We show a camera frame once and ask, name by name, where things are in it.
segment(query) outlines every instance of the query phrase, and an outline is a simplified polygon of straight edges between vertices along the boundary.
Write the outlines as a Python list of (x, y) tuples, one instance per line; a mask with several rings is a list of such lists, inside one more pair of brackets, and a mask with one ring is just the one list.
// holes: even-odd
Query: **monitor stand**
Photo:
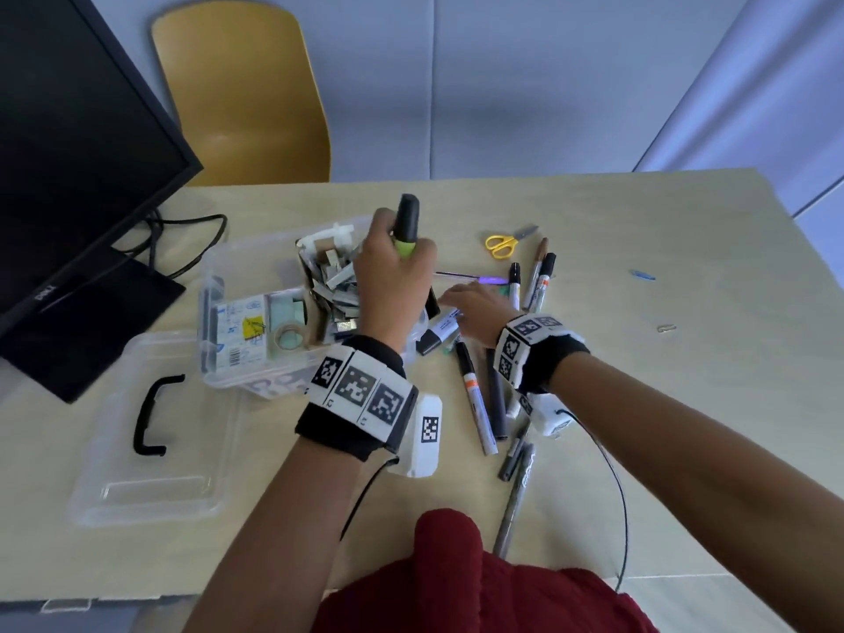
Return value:
[[(116, 268), (50, 306), (110, 266)], [(64, 402), (74, 402), (120, 357), (126, 342), (184, 292), (141, 262), (127, 262), (120, 251), (92, 251), (40, 311), (0, 338), (0, 357)]]

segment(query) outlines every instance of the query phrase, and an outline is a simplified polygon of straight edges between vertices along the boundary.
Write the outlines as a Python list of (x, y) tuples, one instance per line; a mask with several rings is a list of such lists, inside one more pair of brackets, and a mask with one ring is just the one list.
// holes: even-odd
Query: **red sweater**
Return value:
[(315, 633), (657, 633), (628, 595), (583, 569), (514, 566), (456, 510), (416, 522), (414, 554), (327, 597)]

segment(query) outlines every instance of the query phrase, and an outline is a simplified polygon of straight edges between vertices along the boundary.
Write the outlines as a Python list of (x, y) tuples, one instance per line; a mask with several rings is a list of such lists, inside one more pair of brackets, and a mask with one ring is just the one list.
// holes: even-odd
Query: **yellow sticker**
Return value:
[(243, 339), (252, 340), (264, 334), (263, 316), (243, 318)]

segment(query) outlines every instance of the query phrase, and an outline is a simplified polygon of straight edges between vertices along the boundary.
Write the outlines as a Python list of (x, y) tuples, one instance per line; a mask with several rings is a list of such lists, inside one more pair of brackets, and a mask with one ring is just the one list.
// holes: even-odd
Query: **scissors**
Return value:
[(491, 235), (486, 239), (484, 246), (496, 260), (506, 260), (516, 250), (516, 244), (538, 228), (536, 224), (531, 224), (512, 235)]

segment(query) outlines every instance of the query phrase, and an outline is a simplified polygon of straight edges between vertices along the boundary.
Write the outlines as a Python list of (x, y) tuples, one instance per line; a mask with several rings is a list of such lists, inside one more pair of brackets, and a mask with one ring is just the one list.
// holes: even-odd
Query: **computer monitor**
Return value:
[(90, 0), (0, 19), (0, 355), (72, 401), (183, 292), (111, 245), (202, 165)]

